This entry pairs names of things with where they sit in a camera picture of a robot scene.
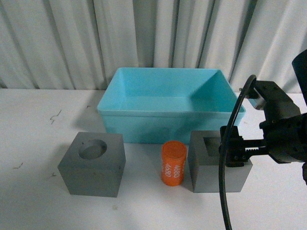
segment orange cup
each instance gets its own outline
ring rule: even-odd
[[[181,184],[184,177],[184,164],[187,148],[180,141],[171,140],[162,146],[161,179],[168,186]]]

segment light blue plastic bin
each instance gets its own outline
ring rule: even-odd
[[[227,125],[236,99],[218,69],[119,68],[97,109],[125,142],[188,144],[193,130]]]

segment black cable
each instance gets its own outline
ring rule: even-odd
[[[227,198],[226,198],[226,189],[225,189],[225,164],[226,164],[226,154],[227,148],[229,144],[229,139],[231,135],[232,128],[234,126],[236,117],[239,113],[241,105],[243,103],[244,98],[246,97],[248,90],[250,89],[251,85],[256,81],[256,76],[251,75],[248,80],[246,81],[244,87],[241,90],[241,93],[236,101],[234,109],[230,115],[225,134],[222,140],[221,152],[220,152],[220,161],[219,161],[219,190],[220,190],[220,200],[221,200],[221,207],[222,213],[224,218],[224,224],[226,230],[231,230],[231,223],[230,217],[228,212],[228,205],[227,205]]]

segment gray block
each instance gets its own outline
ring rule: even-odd
[[[72,195],[117,197],[125,163],[121,134],[79,132],[58,169]]]
[[[188,162],[195,193],[218,193],[219,131],[192,131]],[[225,168],[226,192],[241,192],[253,164],[244,167]]]

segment gray block with round hole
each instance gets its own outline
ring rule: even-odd
[[[79,132],[58,169],[72,195],[117,197],[125,163],[121,134]]]
[[[188,162],[195,193],[218,193],[219,181],[219,131],[192,131]],[[226,192],[241,192],[253,164],[244,167],[225,167]]]

